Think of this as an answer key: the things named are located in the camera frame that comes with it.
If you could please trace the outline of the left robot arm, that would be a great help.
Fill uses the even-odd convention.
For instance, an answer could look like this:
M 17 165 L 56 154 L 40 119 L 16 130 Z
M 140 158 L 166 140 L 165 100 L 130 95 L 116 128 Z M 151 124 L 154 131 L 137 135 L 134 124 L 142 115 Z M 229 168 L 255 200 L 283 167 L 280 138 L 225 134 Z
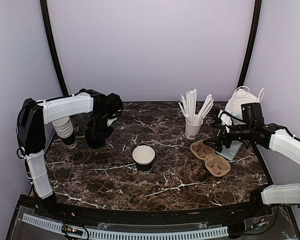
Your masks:
M 19 158 L 25 159 L 28 178 L 34 186 L 35 193 L 43 199 L 40 208 L 48 217 L 57 218 L 61 208 L 49 199 L 54 191 L 45 162 L 45 126 L 52 123 L 57 135 L 72 149 L 77 142 L 70 117 L 89 114 L 90 120 L 84 136 L 90 148 L 98 149 L 113 133 L 111 125 L 121 116 L 122 110 L 123 102 L 119 95 L 105 95 L 84 88 L 68 96 L 46 100 L 28 98 L 23 102 L 16 123 L 18 151 L 21 153 Z

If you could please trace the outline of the black paper coffee cup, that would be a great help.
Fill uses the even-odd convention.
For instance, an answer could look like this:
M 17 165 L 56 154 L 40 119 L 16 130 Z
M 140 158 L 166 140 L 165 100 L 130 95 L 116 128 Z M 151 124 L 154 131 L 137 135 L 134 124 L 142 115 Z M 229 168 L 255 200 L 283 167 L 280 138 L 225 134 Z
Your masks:
M 132 152 L 136 169 L 142 173 L 149 173 L 156 157 L 155 150 L 147 145 L 137 146 Z

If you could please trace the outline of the brown cardboard cup carrier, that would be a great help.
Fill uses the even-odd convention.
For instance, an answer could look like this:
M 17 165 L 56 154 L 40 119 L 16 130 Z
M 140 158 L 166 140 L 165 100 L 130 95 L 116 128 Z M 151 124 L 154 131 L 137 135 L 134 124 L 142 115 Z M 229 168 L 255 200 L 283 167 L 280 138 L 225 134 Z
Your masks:
M 222 177 L 231 170 L 230 163 L 221 155 L 216 154 L 213 148 L 203 144 L 202 140 L 192 143 L 190 151 L 196 158 L 204 161 L 206 169 L 215 177 Z

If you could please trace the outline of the white paper bag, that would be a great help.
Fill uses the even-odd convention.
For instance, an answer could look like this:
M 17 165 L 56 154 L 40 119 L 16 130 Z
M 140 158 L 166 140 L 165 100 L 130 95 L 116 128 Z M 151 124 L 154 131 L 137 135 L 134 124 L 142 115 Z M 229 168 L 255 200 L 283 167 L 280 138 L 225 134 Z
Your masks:
M 238 87 L 232 97 L 228 100 L 224 111 L 230 113 L 233 117 L 236 117 L 240 120 L 242 117 L 241 105 L 247 103 L 260 103 L 263 99 L 265 89 L 262 88 L 259 92 L 258 96 L 255 96 L 250 92 L 250 88 L 248 86 L 240 86 Z M 241 122 L 238 120 L 233 120 L 234 125 L 240 124 Z M 226 148 L 223 146 L 222 152 L 217 152 L 219 155 L 227 159 L 228 162 L 234 162 L 234 158 L 240 150 L 242 143 L 240 141 L 232 141 L 231 147 Z

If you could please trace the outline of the stack of paper cups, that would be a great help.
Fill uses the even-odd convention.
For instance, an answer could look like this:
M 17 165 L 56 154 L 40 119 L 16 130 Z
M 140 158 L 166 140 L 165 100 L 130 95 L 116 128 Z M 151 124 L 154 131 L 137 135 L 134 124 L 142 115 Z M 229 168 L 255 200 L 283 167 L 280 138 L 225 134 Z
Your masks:
M 68 149 L 73 149 L 77 146 L 74 127 L 69 116 L 54 120 L 52 125 L 56 134 L 61 138 Z

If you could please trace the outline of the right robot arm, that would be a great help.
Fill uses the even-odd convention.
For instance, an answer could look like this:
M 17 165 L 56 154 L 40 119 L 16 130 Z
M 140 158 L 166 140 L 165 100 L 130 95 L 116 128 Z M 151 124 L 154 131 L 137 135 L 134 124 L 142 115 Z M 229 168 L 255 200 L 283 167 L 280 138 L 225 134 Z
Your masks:
M 300 139 L 287 127 L 276 123 L 264 122 L 262 107 L 259 102 L 241 105 L 242 118 L 239 124 L 226 123 L 222 117 L 235 119 L 229 112 L 214 108 L 210 114 L 214 119 L 213 128 L 220 129 L 218 136 L 206 139 L 203 143 L 221 152 L 230 148 L 233 141 L 258 144 L 289 158 L 300 165 Z M 252 195 L 253 200 L 245 205 L 245 213 L 256 217 L 265 205 L 298 205 L 300 207 L 300 183 L 262 186 Z

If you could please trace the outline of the stack of black lids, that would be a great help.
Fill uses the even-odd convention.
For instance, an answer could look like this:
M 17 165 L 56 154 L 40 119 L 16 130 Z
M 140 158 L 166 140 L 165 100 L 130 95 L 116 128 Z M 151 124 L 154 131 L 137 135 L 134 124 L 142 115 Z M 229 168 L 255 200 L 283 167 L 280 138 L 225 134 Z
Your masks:
M 87 145 L 92 149 L 99 149 L 105 144 L 105 139 L 92 130 L 85 131 L 85 140 Z

